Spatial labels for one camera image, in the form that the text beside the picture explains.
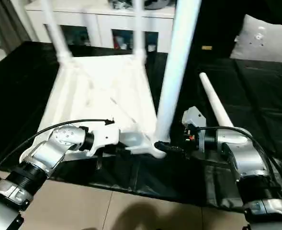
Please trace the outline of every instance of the beige floor tile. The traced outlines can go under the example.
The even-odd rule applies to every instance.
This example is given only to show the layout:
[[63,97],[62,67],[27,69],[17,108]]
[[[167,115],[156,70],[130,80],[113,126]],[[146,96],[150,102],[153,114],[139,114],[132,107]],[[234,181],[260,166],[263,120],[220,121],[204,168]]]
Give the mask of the beige floor tile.
[[199,207],[113,192],[103,230],[201,230]]
[[47,181],[22,213],[22,230],[102,230],[111,191]]
[[241,230],[246,225],[243,214],[203,208],[203,230]]

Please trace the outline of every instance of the white tube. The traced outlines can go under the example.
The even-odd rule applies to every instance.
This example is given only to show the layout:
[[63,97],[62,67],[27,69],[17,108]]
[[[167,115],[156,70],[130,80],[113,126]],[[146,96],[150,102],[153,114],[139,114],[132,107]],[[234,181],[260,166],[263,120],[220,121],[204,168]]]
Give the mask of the white tube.
[[135,28],[133,32],[133,53],[140,57],[143,62],[146,59],[144,32],[142,24],[144,0],[133,0],[133,8],[135,11]]
[[45,13],[45,17],[47,20],[47,26],[50,32],[50,35],[52,37],[53,44],[56,49],[56,55],[58,58],[58,61],[64,62],[68,58],[71,57],[71,52],[68,49],[68,46],[66,44],[65,38],[63,36],[63,33],[61,31],[61,28],[56,23],[56,19],[53,13],[53,9],[50,4],[50,0],[41,0],[41,4]]
[[205,73],[201,73],[199,75],[199,77],[202,81],[203,88],[206,91],[206,94],[208,96],[208,99],[209,99],[209,102],[210,102],[211,107],[213,109],[213,112],[215,114],[215,117],[218,121],[218,124],[220,126],[233,127],[233,124],[232,124],[225,108],[223,107],[223,104],[219,100],[212,84],[210,83],[208,76]]
[[159,102],[156,141],[169,142],[169,129],[174,118],[201,2],[201,0],[177,2],[170,52]]

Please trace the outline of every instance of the cabinet door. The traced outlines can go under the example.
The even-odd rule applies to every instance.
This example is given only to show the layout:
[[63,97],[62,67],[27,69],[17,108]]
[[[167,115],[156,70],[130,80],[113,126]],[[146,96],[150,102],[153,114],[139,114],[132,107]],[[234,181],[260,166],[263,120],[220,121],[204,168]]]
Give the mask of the cabinet door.
[[[40,42],[51,42],[42,11],[27,11]],[[95,14],[54,12],[68,44],[101,46]]]
[[[116,15],[97,15],[102,47],[132,48],[134,17]],[[152,51],[157,46],[158,52],[168,53],[173,19],[143,17],[146,50]]]

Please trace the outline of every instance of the black mat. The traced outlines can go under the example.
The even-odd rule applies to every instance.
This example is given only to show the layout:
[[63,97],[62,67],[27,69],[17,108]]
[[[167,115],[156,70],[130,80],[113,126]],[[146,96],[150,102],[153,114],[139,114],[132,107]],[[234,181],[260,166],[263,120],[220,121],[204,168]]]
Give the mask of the black mat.
[[[125,54],[107,48],[71,46],[74,56]],[[155,107],[162,85],[166,54],[151,53],[147,75]],[[172,124],[172,141],[180,139],[182,113],[197,106],[208,125],[216,125],[198,73],[205,71],[235,126],[249,130],[276,158],[282,159],[282,64],[216,59],[189,60]],[[0,62],[0,154],[33,134],[40,123],[58,70],[51,44],[24,43]],[[21,152],[4,165],[10,170]],[[162,160],[126,153],[60,164],[52,179],[142,196],[240,210],[228,165],[215,152],[196,152],[190,160],[169,154]]]

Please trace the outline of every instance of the robotic arm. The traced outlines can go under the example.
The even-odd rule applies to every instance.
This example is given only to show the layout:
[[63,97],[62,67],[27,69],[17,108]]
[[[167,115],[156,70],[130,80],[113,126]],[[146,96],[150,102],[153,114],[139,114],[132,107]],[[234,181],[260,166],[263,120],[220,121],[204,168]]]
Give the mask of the robotic arm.
[[55,128],[47,141],[41,142],[0,181],[0,230],[17,230],[23,224],[20,211],[25,211],[36,192],[53,174],[68,150],[89,150],[117,144],[119,129],[115,124],[88,132],[86,127]]
[[227,158],[249,222],[243,229],[282,230],[281,187],[271,178],[264,153],[237,131],[198,129],[206,126],[206,120],[196,107],[185,111],[182,123],[186,127],[186,146],[201,151],[216,150]]

